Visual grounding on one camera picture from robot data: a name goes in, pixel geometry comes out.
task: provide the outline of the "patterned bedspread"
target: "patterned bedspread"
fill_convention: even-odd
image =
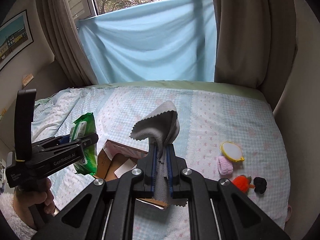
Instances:
[[[174,142],[177,156],[204,177],[218,180],[217,156],[224,141],[239,145],[245,161],[234,165],[230,179],[245,174],[263,177],[268,187],[263,196],[250,189],[248,196],[280,227],[284,227],[290,191],[289,166],[284,143],[270,106],[260,100],[201,90],[151,87],[67,89],[35,108],[33,141],[70,132],[80,115],[93,112],[99,141],[107,139],[148,150],[148,140],[129,138],[135,122],[166,100],[178,111],[180,133]],[[59,209],[66,206],[92,180],[75,175],[73,165],[50,178]],[[162,211],[137,201],[133,239],[190,239],[187,207]]]

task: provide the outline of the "white fuzzy sleeve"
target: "white fuzzy sleeve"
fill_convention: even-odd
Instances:
[[[0,210],[9,226],[21,240],[29,240],[36,233],[28,227],[15,213],[13,209],[13,194],[3,193],[0,195]]]

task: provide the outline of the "pink scrunchie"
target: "pink scrunchie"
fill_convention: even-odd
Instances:
[[[221,175],[228,175],[233,172],[232,162],[225,156],[219,156],[217,160],[218,171]]]

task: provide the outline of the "gray curtain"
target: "gray curtain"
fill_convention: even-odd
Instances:
[[[56,60],[75,87],[97,84],[84,54],[68,0],[36,0],[40,23]]]
[[[217,23],[214,81],[259,89],[274,109],[296,49],[293,0],[213,0]]]

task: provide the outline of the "framed picture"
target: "framed picture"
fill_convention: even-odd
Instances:
[[[0,27],[0,71],[32,42],[26,10],[3,24]]]

